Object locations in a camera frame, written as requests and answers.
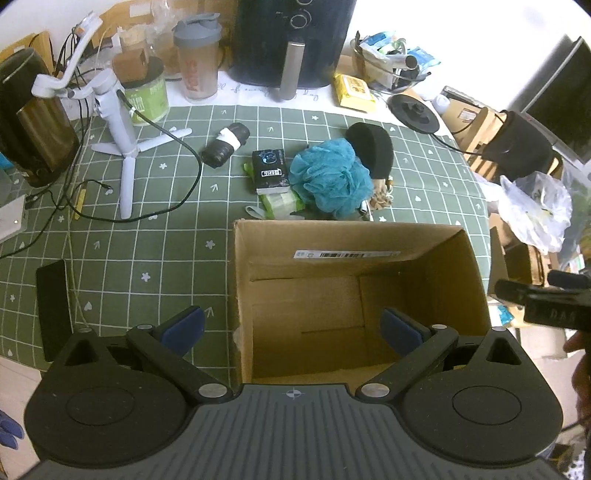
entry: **table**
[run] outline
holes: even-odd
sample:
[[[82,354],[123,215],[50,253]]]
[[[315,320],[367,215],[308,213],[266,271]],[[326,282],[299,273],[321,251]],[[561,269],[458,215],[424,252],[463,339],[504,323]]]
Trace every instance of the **table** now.
[[[192,128],[192,136],[185,141],[201,148],[233,121],[251,130],[248,143],[223,167],[205,166],[197,189],[179,210],[132,224],[72,221],[73,287],[87,322],[98,334],[121,335],[130,327],[166,321],[198,304],[206,312],[207,330],[187,359],[229,381],[233,377],[228,354],[232,342],[227,308],[229,235],[233,221],[248,216],[245,207],[258,206],[243,163],[252,150],[263,148],[284,148],[286,157],[293,158],[308,144],[342,137],[357,121],[382,125],[395,150],[393,206],[374,212],[375,221],[463,226],[486,289],[490,271],[486,205],[461,154],[406,127],[322,111],[241,105],[173,107],[164,126]],[[155,134],[153,127],[137,130],[140,138]],[[95,118],[90,141],[109,141],[109,137],[104,122]],[[450,137],[445,140],[453,142]],[[100,179],[112,186],[112,192],[89,184],[83,213],[117,218],[120,173],[121,159],[85,149],[79,180]],[[175,142],[140,154],[132,215],[178,202],[196,173],[194,158]],[[20,173],[13,171],[10,177],[12,198],[29,191]],[[28,231],[1,244],[0,254],[29,243],[52,211],[49,196],[43,197],[29,213]],[[48,363],[43,359],[36,317],[35,271],[59,258],[69,259],[66,215],[65,211],[56,215],[33,247],[0,261],[0,353],[39,369],[46,369]],[[74,321],[81,325],[73,298],[71,306]]]

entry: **cardboard box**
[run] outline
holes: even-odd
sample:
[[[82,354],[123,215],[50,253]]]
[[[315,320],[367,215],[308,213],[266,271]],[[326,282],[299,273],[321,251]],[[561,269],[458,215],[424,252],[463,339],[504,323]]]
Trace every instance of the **cardboard box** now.
[[[233,241],[242,382],[354,390],[397,359],[379,331],[388,306],[465,335],[490,327],[476,258],[458,227],[239,220]]]
[[[443,112],[441,119],[450,132],[458,132],[466,125],[469,125],[480,112],[480,108],[461,102],[460,100],[450,99],[449,107]],[[460,143],[466,135],[468,129],[454,135],[457,143]]]
[[[509,224],[504,221],[498,213],[490,214],[488,217],[488,226],[489,228],[496,228],[503,248],[521,243],[513,233],[513,230],[511,230]]]
[[[492,227],[491,235],[491,274],[488,280],[487,295],[496,298],[495,284],[498,280],[507,280],[509,275],[507,273],[507,265],[505,264],[505,256],[499,232],[496,227]]]

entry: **air fryer knob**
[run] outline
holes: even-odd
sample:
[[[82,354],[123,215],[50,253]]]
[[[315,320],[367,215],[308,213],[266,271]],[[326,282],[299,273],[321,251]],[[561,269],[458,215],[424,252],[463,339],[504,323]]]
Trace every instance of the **air fryer knob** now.
[[[290,27],[294,30],[307,27],[312,21],[312,15],[304,8],[296,10],[290,18]]]

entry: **metal rivet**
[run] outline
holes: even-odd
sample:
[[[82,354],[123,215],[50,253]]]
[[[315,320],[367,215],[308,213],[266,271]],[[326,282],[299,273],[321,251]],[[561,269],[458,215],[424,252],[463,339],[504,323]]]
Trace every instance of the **metal rivet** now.
[[[221,383],[207,383],[205,385],[201,385],[198,392],[202,397],[220,398],[228,393],[228,388],[226,385],[222,385]]]
[[[361,387],[361,393],[366,397],[382,398],[390,393],[390,389],[381,383],[366,383]]]

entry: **black cylindrical object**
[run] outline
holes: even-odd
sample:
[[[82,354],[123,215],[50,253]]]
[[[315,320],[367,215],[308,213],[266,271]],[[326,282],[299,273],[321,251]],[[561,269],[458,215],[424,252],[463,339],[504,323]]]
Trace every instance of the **black cylindrical object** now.
[[[0,63],[0,151],[32,187],[57,179],[79,146],[60,99],[31,93],[39,73],[49,72],[32,48]]]
[[[211,168],[224,165],[241,145],[245,145],[251,131],[239,122],[223,128],[217,138],[201,152],[203,163]]]

